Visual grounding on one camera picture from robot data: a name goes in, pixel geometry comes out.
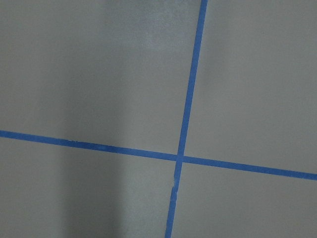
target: blue line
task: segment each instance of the blue line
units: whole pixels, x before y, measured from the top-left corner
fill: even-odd
[[[245,164],[238,164],[238,163],[219,161],[219,160],[209,160],[209,159],[184,156],[183,162],[196,164],[196,165],[220,167],[220,168],[226,168],[226,169],[232,169],[232,170],[242,170],[242,171],[250,171],[250,172],[269,174],[269,175],[286,176],[286,177],[292,177],[292,178],[298,178],[298,179],[317,180],[317,174],[298,172],[298,171],[292,171],[292,170],[275,169],[275,168],[255,166],[255,165],[245,165]]]
[[[33,142],[52,144],[52,145],[75,147],[75,148],[88,149],[88,150],[98,150],[98,151],[111,152],[116,154],[134,155],[134,156],[141,156],[141,157],[169,160],[169,161],[177,161],[177,157],[178,157],[177,155],[167,154],[167,153],[130,149],[130,148],[124,148],[124,147],[116,147],[116,146],[110,146],[110,145],[94,144],[94,143],[72,141],[72,140],[65,140],[65,139],[57,139],[52,137],[30,135],[30,134],[17,133],[17,132],[5,131],[5,130],[0,130],[0,137],[17,139],[17,140],[33,141]],[[202,159],[197,157],[184,156],[183,163],[220,167],[220,168],[232,169],[232,170],[249,171],[254,173],[292,177],[292,178],[298,178],[298,179],[317,180],[317,174],[275,169],[275,168],[255,166],[255,165],[238,164],[238,163],[232,163],[232,162],[226,162],[226,161],[220,161],[220,160]]]
[[[182,128],[180,132],[178,151],[177,151],[178,157],[176,159],[176,165],[175,165],[175,171],[174,171],[174,186],[172,188],[171,195],[170,195],[169,209],[168,209],[168,215],[167,215],[167,221],[166,221],[165,238],[170,238],[172,235],[175,209],[176,209],[177,192],[178,192],[180,176],[182,172],[183,157],[184,157],[184,151],[185,151],[185,145],[186,145],[190,111],[191,111],[192,102],[193,102],[200,46],[202,42],[205,15],[207,10],[207,2],[208,0],[202,0],[200,5],[200,10],[199,10],[195,43],[194,43],[194,49],[193,49],[192,65],[191,65],[190,73],[189,73],[183,122],[182,122]]]
[[[137,150],[137,149],[130,149],[130,148],[124,148],[124,147],[111,146],[111,145],[102,145],[102,144],[95,144],[95,143],[88,143],[88,142],[81,142],[81,141],[57,139],[52,137],[30,135],[30,134],[17,133],[17,132],[5,131],[5,130],[0,130],[0,137],[17,139],[17,140],[27,140],[27,141],[52,144],[52,145],[75,147],[75,148],[88,149],[88,150],[98,150],[98,151],[111,152],[111,153],[124,154],[124,155],[142,156],[142,157],[161,159],[161,160],[176,161],[176,158],[177,158],[176,155],[167,154],[167,153],[160,153],[160,152],[147,151],[147,150]]]

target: gray surface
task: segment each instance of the gray surface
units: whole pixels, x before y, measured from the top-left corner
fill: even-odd
[[[0,3],[1,129],[176,153],[199,1]]]
[[[314,238],[317,183],[183,164],[173,238]]]
[[[175,162],[0,138],[1,238],[164,236]]]
[[[185,154],[317,173],[317,1],[213,0]]]

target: horizontal blue line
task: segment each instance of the horizontal blue line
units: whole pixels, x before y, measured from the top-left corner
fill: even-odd
[[[292,170],[275,169],[275,168],[255,166],[255,165],[245,165],[245,164],[238,164],[238,163],[219,161],[219,160],[210,160],[210,159],[184,156],[183,162],[195,164],[195,165],[207,165],[207,166],[213,166],[213,167],[220,167],[220,168],[226,168],[226,169],[232,169],[232,170],[250,171],[250,172],[269,174],[269,175],[278,175],[278,176],[286,176],[286,177],[293,177],[293,178],[299,178],[299,179],[317,180],[317,174],[297,172]]]
[[[102,144],[73,141],[73,140],[65,140],[65,139],[57,139],[52,137],[24,134],[24,133],[11,132],[11,131],[5,131],[5,130],[0,130],[0,137],[17,139],[17,140],[27,140],[27,141],[52,144],[52,145],[75,147],[75,148],[88,149],[88,150],[98,150],[98,151],[111,152],[111,153],[124,154],[124,155],[142,156],[142,157],[170,160],[170,161],[176,161],[176,157],[177,157],[176,155],[154,152],[154,151],[130,149],[130,148],[124,148],[124,147],[102,145]]]
[[[80,141],[73,141],[73,140],[57,139],[52,137],[24,134],[24,133],[5,131],[5,130],[0,130],[0,137],[17,139],[17,140],[33,141],[33,142],[52,144],[52,145],[82,148],[82,149],[88,149],[88,150],[98,150],[98,151],[111,152],[111,153],[124,154],[124,155],[134,155],[134,156],[141,156],[141,157],[169,160],[169,161],[176,161],[177,159],[177,155],[173,155],[173,154],[160,153],[160,152],[147,151],[147,150],[130,149],[130,148],[116,147],[111,145],[102,145],[102,144],[95,144],[95,143],[88,143],[88,142],[80,142]],[[202,159],[202,158],[189,157],[189,156],[183,157],[183,163],[220,167],[220,168],[233,169],[233,170],[242,170],[242,171],[249,171],[249,172],[255,172],[255,173],[262,173],[262,174],[286,176],[286,177],[293,177],[293,178],[299,178],[299,179],[317,180],[317,174],[298,172],[298,171],[292,171],[292,170],[275,169],[275,168],[255,166],[255,165],[245,165],[245,164],[238,164],[238,163],[219,161],[219,160]]]

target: blue tape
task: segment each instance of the blue tape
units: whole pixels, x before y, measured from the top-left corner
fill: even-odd
[[[199,10],[195,43],[194,43],[194,49],[193,49],[192,65],[191,65],[190,73],[189,73],[183,122],[182,122],[179,144],[178,144],[178,151],[177,151],[178,157],[176,160],[175,171],[174,171],[174,186],[172,188],[172,192],[170,195],[169,209],[168,209],[168,215],[167,215],[167,221],[166,221],[165,238],[170,238],[172,236],[177,192],[179,188],[180,176],[182,171],[182,163],[183,163],[183,157],[184,157],[184,151],[185,151],[185,145],[186,145],[190,111],[191,111],[192,102],[193,102],[200,46],[201,46],[202,37],[203,37],[205,15],[207,10],[207,2],[208,0],[202,0],[200,5],[200,10]]]
[[[11,131],[5,131],[5,130],[0,130],[0,137],[17,139],[17,140],[27,140],[27,141],[52,144],[52,145],[75,147],[75,148],[88,149],[88,150],[98,150],[98,151],[111,152],[111,153],[124,154],[124,155],[142,156],[142,157],[161,159],[161,160],[176,161],[176,158],[177,158],[176,155],[167,154],[167,153],[130,149],[130,148],[124,148],[124,147],[102,145],[102,144],[95,144],[95,143],[88,143],[88,142],[81,142],[81,141],[57,139],[52,137],[30,135],[30,134],[11,132]]]
[[[219,161],[219,160],[209,160],[209,159],[184,156],[183,162],[195,164],[195,165],[207,165],[207,166],[213,166],[213,167],[220,167],[220,168],[226,168],[226,169],[232,169],[232,170],[250,171],[250,172],[269,174],[269,175],[278,175],[278,176],[286,176],[286,177],[293,177],[293,178],[299,178],[299,179],[317,180],[317,174],[310,174],[310,173],[298,172],[298,171],[292,171],[292,170],[275,169],[275,168],[255,166],[255,165],[245,165],[245,164],[238,164],[238,163]]]

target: vertical blue line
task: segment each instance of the vertical blue line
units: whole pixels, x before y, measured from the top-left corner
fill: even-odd
[[[207,2],[208,0],[202,0],[200,5],[200,10],[199,10],[193,57],[192,57],[192,65],[190,68],[183,122],[182,122],[182,128],[180,132],[176,165],[175,165],[175,171],[174,171],[174,186],[172,188],[172,192],[170,195],[169,209],[168,209],[168,215],[167,215],[165,238],[171,238],[171,235],[172,235],[173,222],[174,222],[175,209],[176,209],[177,192],[179,188],[180,175],[182,171],[183,157],[184,157],[184,151],[185,151],[185,145],[186,145],[188,124],[189,124],[189,116],[190,116],[190,111],[191,111],[192,101],[193,101],[193,94],[194,94],[194,87],[195,87],[195,81],[196,81],[200,46],[201,46],[202,36],[203,36]]]

